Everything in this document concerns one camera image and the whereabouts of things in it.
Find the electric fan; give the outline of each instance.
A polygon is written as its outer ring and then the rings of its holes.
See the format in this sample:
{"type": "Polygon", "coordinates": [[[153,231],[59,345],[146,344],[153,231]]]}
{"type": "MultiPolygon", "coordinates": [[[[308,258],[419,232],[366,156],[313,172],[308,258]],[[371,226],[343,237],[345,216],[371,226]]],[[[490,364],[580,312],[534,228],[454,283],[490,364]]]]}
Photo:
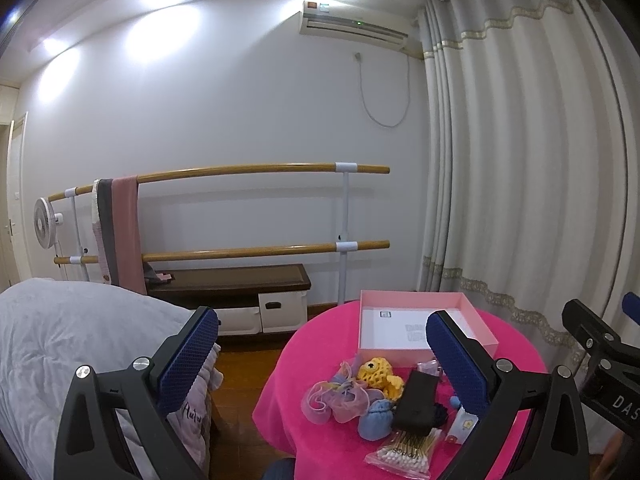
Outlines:
{"type": "Polygon", "coordinates": [[[46,198],[36,200],[33,210],[33,226],[40,245],[49,249],[56,243],[56,226],[62,224],[62,213],[54,213],[51,202],[46,198]]]}

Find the door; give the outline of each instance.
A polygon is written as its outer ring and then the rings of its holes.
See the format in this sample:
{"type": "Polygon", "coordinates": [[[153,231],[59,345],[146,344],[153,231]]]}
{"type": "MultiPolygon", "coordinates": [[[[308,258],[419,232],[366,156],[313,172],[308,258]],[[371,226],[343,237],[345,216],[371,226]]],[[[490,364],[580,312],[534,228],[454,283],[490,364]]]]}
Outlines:
{"type": "MultiPolygon", "coordinates": [[[[9,125],[0,124],[0,153],[9,148],[9,125]]],[[[6,189],[6,158],[0,158],[0,189],[6,189]]],[[[9,214],[6,201],[0,200],[0,291],[20,281],[18,267],[15,264],[14,250],[9,231],[9,214]]]]}
{"type": "Polygon", "coordinates": [[[12,121],[6,157],[6,205],[9,213],[9,234],[21,281],[31,277],[22,204],[22,145],[26,124],[27,114],[17,121],[12,121]]]}

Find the curtain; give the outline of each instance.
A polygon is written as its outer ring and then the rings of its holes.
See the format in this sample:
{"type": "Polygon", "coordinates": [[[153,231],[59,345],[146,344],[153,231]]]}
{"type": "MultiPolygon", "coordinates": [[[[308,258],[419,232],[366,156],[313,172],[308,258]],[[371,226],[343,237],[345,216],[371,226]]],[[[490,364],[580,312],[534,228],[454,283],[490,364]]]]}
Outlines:
{"type": "MultiPolygon", "coordinates": [[[[464,292],[549,368],[577,370],[564,304],[619,330],[638,276],[638,56],[600,0],[428,0],[418,23],[430,112],[418,290],[464,292]]],[[[611,428],[593,415],[602,452],[611,428]]]]}

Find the round table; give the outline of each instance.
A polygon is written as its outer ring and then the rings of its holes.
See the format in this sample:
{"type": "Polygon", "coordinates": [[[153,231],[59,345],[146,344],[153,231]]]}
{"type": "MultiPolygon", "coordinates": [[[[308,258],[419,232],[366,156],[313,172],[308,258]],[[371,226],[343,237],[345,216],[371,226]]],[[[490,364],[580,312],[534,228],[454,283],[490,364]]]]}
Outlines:
{"type": "MultiPolygon", "coordinates": [[[[315,383],[328,380],[340,362],[353,358],[358,348],[360,302],[352,301],[317,316],[300,328],[284,347],[254,409],[254,423],[273,447],[296,457],[296,480],[359,479],[398,480],[364,462],[383,440],[368,442],[358,435],[358,419],[339,424],[332,417],[318,426],[309,422],[300,410],[305,392],[315,383]]],[[[516,329],[483,311],[482,320],[498,340],[494,358],[509,358],[520,369],[546,372],[538,352],[516,329]]],[[[395,370],[406,377],[408,370],[395,370]]],[[[451,386],[441,384],[437,402],[449,405],[451,386]]],[[[528,412],[520,412],[502,447],[488,480],[502,478],[509,465],[528,412]]],[[[442,442],[436,448],[430,472],[435,480],[460,449],[458,444],[442,442]]]]}

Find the wooden barre rail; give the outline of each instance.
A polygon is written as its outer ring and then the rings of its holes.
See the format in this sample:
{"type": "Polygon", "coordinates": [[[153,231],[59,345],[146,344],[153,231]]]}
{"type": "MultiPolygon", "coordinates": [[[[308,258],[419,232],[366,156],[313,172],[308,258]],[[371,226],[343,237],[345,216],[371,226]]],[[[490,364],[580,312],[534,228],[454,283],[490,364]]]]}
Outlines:
{"type": "MultiPolygon", "coordinates": [[[[388,249],[389,240],[367,240],[357,242],[359,251],[388,249]]],[[[243,249],[213,249],[210,251],[179,251],[176,253],[147,253],[142,255],[143,262],[176,262],[179,260],[219,260],[222,258],[251,258],[254,256],[283,256],[286,254],[335,253],[335,243],[315,245],[289,245],[273,247],[248,247],[243,249]]],[[[69,256],[58,256],[53,259],[57,265],[69,265],[69,256]]],[[[82,256],[82,264],[98,263],[98,256],[82,256]]]]}
{"type": "MultiPolygon", "coordinates": [[[[234,175],[234,174],[251,174],[251,173],[341,173],[336,169],[335,162],[320,163],[285,163],[285,164],[242,164],[239,166],[210,166],[208,168],[191,168],[190,170],[161,171],[159,173],[148,173],[138,176],[139,184],[147,182],[160,182],[162,180],[177,180],[179,178],[193,178],[196,176],[214,176],[214,175],[234,175]]],[[[358,164],[356,173],[389,173],[388,166],[372,166],[370,164],[358,164]]],[[[91,193],[94,186],[76,187],[76,195],[91,193]]],[[[54,193],[49,195],[49,201],[55,202],[62,200],[65,192],[54,193]]]]}

